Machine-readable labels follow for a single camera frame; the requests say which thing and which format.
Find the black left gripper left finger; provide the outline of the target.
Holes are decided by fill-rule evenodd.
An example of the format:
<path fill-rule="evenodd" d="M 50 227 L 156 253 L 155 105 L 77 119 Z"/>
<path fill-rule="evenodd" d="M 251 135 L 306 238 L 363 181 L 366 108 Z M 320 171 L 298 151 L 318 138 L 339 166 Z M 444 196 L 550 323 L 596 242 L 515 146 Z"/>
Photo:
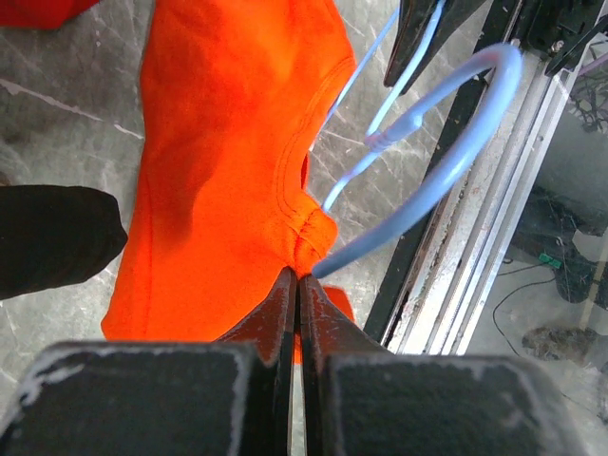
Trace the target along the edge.
<path fill-rule="evenodd" d="M 5 455 L 285 455 L 296 278 L 209 343 L 41 351 L 1 422 Z"/>

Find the orange t shirt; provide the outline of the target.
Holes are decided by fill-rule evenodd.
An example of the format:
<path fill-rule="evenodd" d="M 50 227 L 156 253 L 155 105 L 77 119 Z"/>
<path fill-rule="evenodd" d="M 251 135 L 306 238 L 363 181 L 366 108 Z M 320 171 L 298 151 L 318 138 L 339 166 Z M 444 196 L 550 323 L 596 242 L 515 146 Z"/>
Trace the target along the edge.
<path fill-rule="evenodd" d="M 337 227 L 307 192 L 309 153 L 354 69 L 332 1 L 156 3 L 107 340 L 215 340 L 283 269 L 327 255 Z"/>

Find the light blue wire hanger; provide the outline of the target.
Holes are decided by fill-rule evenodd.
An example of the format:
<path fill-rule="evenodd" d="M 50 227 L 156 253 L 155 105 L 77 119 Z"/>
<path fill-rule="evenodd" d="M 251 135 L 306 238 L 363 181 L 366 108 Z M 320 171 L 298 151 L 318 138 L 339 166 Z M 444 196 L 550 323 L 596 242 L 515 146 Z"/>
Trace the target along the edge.
<path fill-rule="evenodd" d="M 430 17 L 423 23 L 421 42 L 411 60 L 397 79 L 393 89 L 378 108 L 366 131 L 365 145 L 369 148 L 351 170 L 333 186 L 322 203 L 329 212 L 339 194 L 357 176 L 367 170 L 389 147 L 418 130 L 427 112 L 447 95 L 485 70 L 493 71 L 493 78 L 477 111 L 465 125 L 440 162 L 410 197 L 395 212 L 375 228 L 356 238 L 337 252 L 313 266 L 313 275 L 323 278 L 342 269 L 367 253 L 397 238 L 412 228 L 449 192 L 452 186 L 475 161 L 486 143 L 495 133 L 503 115 L 511 104 L 522 77 L 523 57 L 517 47 L 508 43 L 494 44 L 474 53 L 465 63 L 453 70 L 427 95 L 419 99 L 385 130 L 381 122 L 401 91 L 412 78 L 414 71 L 430 50 L 432 39 L 438 34 L 442 17 L 447 14 L 445 1 L 430 3 Z"/>

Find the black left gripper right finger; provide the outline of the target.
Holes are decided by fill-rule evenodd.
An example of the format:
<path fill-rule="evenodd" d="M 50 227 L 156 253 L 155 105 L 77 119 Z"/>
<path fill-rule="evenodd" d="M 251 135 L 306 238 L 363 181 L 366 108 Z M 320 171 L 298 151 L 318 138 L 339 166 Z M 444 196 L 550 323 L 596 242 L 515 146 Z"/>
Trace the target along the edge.
<path fill-rule="evenodd" d="M 298 284 L 315 455 L 603 455 L 607 428 L 575 412 L 548 371 L 498 354 L 395 354 L 318 280 Z"/>

